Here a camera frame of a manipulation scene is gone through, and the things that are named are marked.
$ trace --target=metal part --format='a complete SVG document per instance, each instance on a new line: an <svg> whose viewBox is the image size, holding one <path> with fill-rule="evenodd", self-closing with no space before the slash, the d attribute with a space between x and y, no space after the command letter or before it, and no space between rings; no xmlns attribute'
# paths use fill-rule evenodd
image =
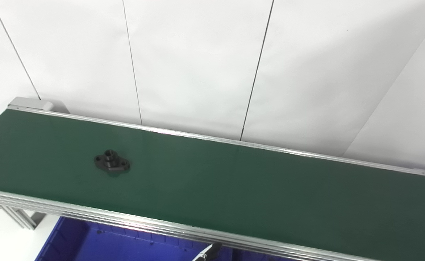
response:
<svg viewBox="0 0 425 261"><path fill-rule="evenodd" d="M102 155L96 155L93 161L99 169L106 172L120 172L130 168L130 162L119 157L114 150L106 150Z"/></svg>
<svg viewBox="0 0 425 261"><path fill-rule="evenodd" d="M0 209L8 214L20 227L34 230L37 224L20 208L12 208L0 204Z"/></svg>
<svg viewBox="0 0 425 261"><path fill-rule="evenodd" d="M385 164L379 164L379 163L373 163L373 162L367 162L367 161L361 161L361 160L348 159L343 157L334 157L334 156L328 156L328 155L311 153L311 152L301 152L299 150L290 150L290 149L279 148L274 146L255 144L251 142L244 142L244 141L231 140L231 139L225 139L225 138L211 137L206 135L192 134L188 132L178 132L176 130L170 130L170 129L160 129L155 127L147 127L147 126L141 126L141 125L130 124L130 123L122 123L122 122L116 122L116 121L110 121L110 120L96 119L91 117L65 114L65 113L60 113L55 111L42 111L40 109L23 108L23 107L17 107L17 106L8 106L8 109L14 109L16 111L32 112L37 114L44 114L44 115L55 116L55 117L63 117L67 119L75 119L75 120L83 120L83 121L89 121L89 122L95 122L95 123L101 123L101 124L109 124L113 126L120 126L120 127L132 128L132 129L142 129L144 131L149 131L149 132L157 132L157 133L162 133L167 135L175 135L175 136L181 136L181 137L189 137L189 138L195 138L195 139L222 142L222 143L240 145L240 146L257 148L262 150L272 150L274 152L282 152L282 153L288 153L288 154L299 155L304 157L325 159L325 160L349 163L354 165L362 165L366 167L376 167L377 169L393 170L393 171L399 171L399 172L405 172L405 173L411 173L411 174L417 174L417 175L425 175L425 170L408 169L407 167L397 167L397 166L391 166L391 165L385 165Z"/></svg>
<svg viewBox="0 0 425 261"><path fill-rule="evenodd" d="M128 215L98 208L90 208L53 200L17 195L0 191L0 205L26 208L52 215L61 215L106 225L175 236L206 243L221 242L224 246L282 256L299 261L375 261L321 249L308 248L250 236L241 236L205 228L192 227L168 221Z"/></svg>
<svg viewBox="0 0 425 261"><path fill-rule="evenodd" d="M21 107L21 108L32 108L32 109L41 109L42 111L51 111L53 109L53 104L51 102L16 97L9 104L8 107Z"/></svg>

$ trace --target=white floor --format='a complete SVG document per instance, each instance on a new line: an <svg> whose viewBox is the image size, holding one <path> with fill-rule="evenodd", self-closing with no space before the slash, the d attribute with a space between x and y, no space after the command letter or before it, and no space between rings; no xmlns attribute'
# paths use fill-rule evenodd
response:
<svg viewBox="0 0 425 261"><path fill-rule="evenodd" d="M28 230L0 210L0 261L34 261L58 218L46 215L35 230Z"/></svg>

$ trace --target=metal leg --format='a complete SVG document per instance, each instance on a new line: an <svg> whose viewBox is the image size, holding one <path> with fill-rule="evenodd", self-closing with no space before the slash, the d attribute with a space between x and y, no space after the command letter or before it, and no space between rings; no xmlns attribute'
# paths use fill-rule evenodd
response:
<svg viewBox="0 0 425 261"><path fill-rule="evenodd" d="M27 215L27 213L25 213L24 210L21 210L20 208L12 208L5 205L0 205L0 209L13 218L13 220L16 221L16 223L22 228L34 230L37 227L35 221L33 221L32 218L30 218L29 215Z"/></svg>

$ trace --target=green conveyor belt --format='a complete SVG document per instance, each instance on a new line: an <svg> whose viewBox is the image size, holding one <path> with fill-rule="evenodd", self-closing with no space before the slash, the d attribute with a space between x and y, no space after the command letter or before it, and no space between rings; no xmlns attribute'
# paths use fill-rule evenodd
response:
<svg viewBox="0 0 425 261"><path fill-rule="evenodd" d="M93 157L131 161L110 177ZM381 261L425 261L425 176L7 109L0 191Z"/></svg>

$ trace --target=blue bin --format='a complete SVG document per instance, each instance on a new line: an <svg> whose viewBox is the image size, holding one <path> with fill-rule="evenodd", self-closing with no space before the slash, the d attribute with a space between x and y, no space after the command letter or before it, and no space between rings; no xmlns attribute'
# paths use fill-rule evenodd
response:
<svg viewBox="0 0 425 261"><path fill-rule="evenodd" d="M191 261L207 243L61 217L36 261ZM222 247L216 261L290 261Z"/></svg>

